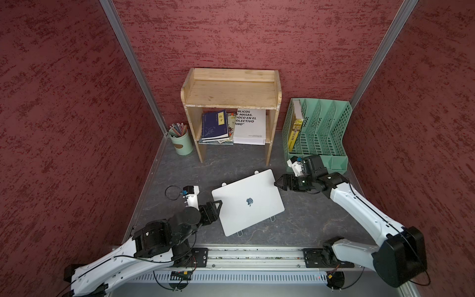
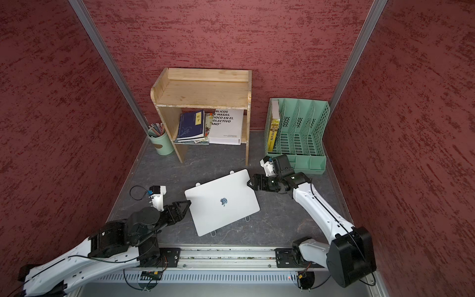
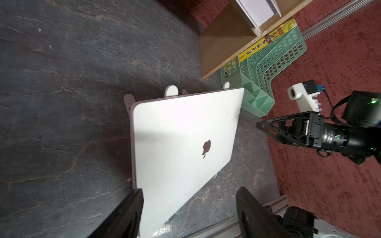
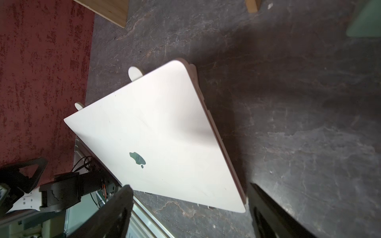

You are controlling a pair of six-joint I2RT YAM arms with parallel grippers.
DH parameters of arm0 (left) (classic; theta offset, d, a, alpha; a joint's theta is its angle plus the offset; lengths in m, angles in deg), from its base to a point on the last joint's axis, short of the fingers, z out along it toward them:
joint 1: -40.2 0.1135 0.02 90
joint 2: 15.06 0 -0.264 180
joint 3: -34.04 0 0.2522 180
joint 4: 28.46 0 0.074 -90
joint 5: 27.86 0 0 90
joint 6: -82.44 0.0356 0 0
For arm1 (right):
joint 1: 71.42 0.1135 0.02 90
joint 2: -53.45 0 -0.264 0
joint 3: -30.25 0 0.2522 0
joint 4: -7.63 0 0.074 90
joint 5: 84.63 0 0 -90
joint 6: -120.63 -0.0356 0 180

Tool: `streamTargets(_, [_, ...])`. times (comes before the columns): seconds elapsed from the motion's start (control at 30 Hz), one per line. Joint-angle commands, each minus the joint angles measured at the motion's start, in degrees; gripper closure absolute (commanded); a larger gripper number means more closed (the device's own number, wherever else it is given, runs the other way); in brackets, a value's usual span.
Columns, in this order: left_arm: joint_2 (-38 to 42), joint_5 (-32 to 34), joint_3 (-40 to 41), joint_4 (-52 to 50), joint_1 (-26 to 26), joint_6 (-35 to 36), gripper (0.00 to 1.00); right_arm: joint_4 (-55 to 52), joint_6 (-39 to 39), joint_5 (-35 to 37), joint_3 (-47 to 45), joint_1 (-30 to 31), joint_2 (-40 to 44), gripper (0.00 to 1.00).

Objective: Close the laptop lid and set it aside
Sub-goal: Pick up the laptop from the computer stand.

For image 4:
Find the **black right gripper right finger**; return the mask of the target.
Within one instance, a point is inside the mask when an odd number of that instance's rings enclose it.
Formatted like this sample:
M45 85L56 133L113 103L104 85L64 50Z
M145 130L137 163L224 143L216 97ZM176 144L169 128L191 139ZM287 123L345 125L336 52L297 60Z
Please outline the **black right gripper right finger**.
M316 238L255 183L248 185L248 202L257 238Z

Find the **silver laptop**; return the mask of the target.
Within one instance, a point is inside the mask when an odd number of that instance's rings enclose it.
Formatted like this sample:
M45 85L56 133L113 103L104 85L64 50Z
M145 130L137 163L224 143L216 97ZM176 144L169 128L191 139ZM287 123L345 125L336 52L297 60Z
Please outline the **silver laptop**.
M197 82L172 60L66 117L122 185L244 213L246 196Z

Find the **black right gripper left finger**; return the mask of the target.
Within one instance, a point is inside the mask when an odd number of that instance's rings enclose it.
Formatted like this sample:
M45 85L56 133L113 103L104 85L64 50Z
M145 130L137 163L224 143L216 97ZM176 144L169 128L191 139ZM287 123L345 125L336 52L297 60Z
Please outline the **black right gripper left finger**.
M102 208L69 235L70 238L125 238L133 211L134 192L123 186Z

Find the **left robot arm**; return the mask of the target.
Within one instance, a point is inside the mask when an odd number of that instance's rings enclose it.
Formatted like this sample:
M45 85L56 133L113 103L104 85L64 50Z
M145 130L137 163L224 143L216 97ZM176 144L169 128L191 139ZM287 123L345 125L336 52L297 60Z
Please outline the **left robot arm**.
M47 163L45 158L36 158L1 167L1 217L28 209L61 212L85 195L100 191L105 202L116 191L116 179L92 156L81 158L71 172L39 185Z

